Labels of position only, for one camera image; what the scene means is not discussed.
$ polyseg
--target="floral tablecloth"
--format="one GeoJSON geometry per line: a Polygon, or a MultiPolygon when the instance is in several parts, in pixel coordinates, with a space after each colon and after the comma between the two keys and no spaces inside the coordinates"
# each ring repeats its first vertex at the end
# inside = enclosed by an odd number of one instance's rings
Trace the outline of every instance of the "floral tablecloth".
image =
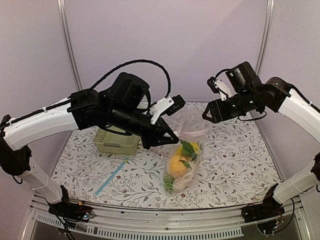
{"type": "MultiPolygon", "coordinates": [[[[204,110],[206,103],[187,103],[204,110]]],[[[163,186],[166,158],[139,146],[136,156],[100,153],[96,127],[74,131],[52,175],[69,196],[93,203],[156,209],[217,208],[261,201],[280,181],[273,160],[253,121],[209,124],[203,161],[183,192],[168,196],[163,186]],[[97,196],[117,167],[128,162],[97,196]]]]}

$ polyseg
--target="white table surface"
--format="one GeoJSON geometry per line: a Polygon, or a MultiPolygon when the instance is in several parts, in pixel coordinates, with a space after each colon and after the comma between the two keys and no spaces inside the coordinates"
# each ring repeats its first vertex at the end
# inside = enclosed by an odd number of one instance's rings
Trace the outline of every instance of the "white table surface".
{"type": "MultiPolygon", "coordinates": [[[[206,105],[194,102],[186,108],[204,110],[206,105]]],[[[217,208],[259,202],[268,187],[280,182],[254,121],[209,123],[197,174],[175,196],[164,191],[165,157],[141,146],[136,156],[100,153],[93,144],[97,130],[74,131],[53,172],[52,179],[67,188],[70,198],[137,208],[217,208]],[[95,195],[125,158],[128,163],[95,195]]]]}

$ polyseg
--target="lemon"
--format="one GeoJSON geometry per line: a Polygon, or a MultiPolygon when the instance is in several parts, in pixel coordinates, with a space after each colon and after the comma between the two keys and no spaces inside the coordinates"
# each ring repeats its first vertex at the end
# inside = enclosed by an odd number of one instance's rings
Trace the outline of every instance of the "lemon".
{"type": "MultiPolygon", "coordinates": [[[[198,153],[199,153],[199,145],[198,145],[198,143],[190,142],[190,144],[193,147],[193,150],[194,150],[195,154],[198,155],[198,153]]],[[[176,155],[183,155],[182,154],[182,148],[183,148],[183,146],[178,147],[178,149],[176,150],[175,154],[176,155]]]]}
{"type": "Polygon", "coordinates": [[[181,178],[186,174],[188,168],[183,164],[182,161],[187,161],[184,156],[175,155],[170,160],[168,173],[174,178],[181,178]]]}

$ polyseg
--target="blue stick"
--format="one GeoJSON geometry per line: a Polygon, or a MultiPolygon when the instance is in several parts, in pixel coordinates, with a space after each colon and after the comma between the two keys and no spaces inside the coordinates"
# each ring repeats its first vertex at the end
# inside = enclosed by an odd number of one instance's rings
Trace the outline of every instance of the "blue stick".
{"type": "Polygon", "coordinates": [[[102,186],[95,192],[95,195],[99,195],[99,193],[105,188],[105,186],[114,178],[114,176],[122,169],[122,167],[128,162],[128,158],[126,157],[125,160],[118,166],[118,168],[111,174],[111,176],[102,184],[102,186]]]}

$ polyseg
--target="green plastic basket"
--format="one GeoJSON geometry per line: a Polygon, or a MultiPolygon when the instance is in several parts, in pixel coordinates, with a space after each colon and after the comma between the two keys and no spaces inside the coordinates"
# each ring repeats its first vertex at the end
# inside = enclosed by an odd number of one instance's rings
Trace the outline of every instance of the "green plastic basket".
{"type": "MultiPolygon", "coordinates": [[[[110,129],[124,133],[117,127],[112,126],[110,129]]],[[[99,128],[93,143],[101,153],[136,155],[139,139],[136,135],[123,136],[99,128]]]]}

